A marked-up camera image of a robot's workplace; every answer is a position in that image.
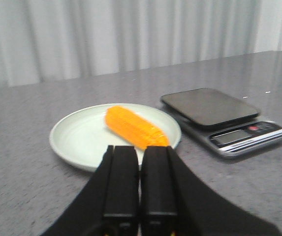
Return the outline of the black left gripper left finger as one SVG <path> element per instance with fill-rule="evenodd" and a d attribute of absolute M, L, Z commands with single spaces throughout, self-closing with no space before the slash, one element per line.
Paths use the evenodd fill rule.
<path fill-rule="evenodd" d="M 109 146 L 87 184 L 44 236 L 135 236 L 139 166 L 134 147 Z"/>

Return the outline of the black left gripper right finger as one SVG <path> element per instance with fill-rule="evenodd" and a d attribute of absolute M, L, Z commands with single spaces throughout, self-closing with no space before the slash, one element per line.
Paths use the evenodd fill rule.
<path fill-rule="evenodd" d="M 148 147 L 141 168 L 144 236 L 280 236 L 276 225 L 201 181 L 171 147 Z"/>

